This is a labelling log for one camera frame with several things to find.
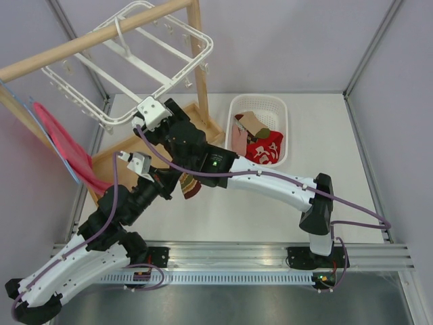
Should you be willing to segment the red sock white print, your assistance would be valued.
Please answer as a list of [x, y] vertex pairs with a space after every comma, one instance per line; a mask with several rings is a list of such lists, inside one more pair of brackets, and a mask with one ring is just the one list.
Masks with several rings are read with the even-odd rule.
[[272, 165], [279, 161], [280, 145], [276, 142], [249, 144], [246, 158], [256, 164]]

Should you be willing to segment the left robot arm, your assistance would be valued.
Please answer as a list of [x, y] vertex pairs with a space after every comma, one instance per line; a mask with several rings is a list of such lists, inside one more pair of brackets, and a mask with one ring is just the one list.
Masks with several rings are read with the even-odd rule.
[[115, 183], [98, 201], [97, 210], [69, 243], [40, 270], [5, 284], [13, 299], [12, 316], [22, 324], [45, 324], [63, 306], [111, 271], [122, 267], [166, 267], [166, 248], [150, 248], [137, 232], [128, 232], [153, 201], [166, 200], [181, 176], [173, 169], [151, 169], [150, 179], [139, 177], [128, 190]]

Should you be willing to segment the plain red sock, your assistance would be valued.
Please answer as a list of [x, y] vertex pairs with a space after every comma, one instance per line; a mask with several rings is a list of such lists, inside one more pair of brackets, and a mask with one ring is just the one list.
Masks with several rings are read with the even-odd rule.
[[266, 145], [275, 151], [281, 150], [281, 144], [283, 143], [284, 135], [278, 131], [270, 131], [268, 138], [266, 139]]

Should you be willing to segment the brown argyle sock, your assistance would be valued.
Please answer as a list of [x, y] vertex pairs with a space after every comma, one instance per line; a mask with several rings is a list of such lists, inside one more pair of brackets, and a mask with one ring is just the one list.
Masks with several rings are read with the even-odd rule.
[[247, 136], [247, 145], [248, 146], [252, 145], [252, 144], [255, 144], [257, 141], [258, 141], [257, 137], [254, 137], [253, 135], [248, 134], [248, 136]]

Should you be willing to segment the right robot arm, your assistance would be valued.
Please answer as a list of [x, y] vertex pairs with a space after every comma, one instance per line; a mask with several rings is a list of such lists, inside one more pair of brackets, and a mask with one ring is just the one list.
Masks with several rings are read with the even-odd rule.
[[294, 207], [301, 213], [300, 229], [309, 235], [311, 263], [323, 267], [332, 261], [334, 191], [329, 175], [287, 175], [213, 146], [173, 100], [163, 104], [148, 96], [136, 110], [132, 119], [135, 134], [153, 153], [158, 144], [164, 147], [170, 157], [162, 161], [171, 171], [191, 175], [204, 186], [251, 191]]

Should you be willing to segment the pink sock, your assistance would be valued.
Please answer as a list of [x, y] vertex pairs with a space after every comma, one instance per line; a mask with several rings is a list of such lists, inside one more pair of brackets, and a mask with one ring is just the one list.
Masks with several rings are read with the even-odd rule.
[[231, 131], [231, 149], [239, 156], [246, 155], [248, 132], [233, 125]]

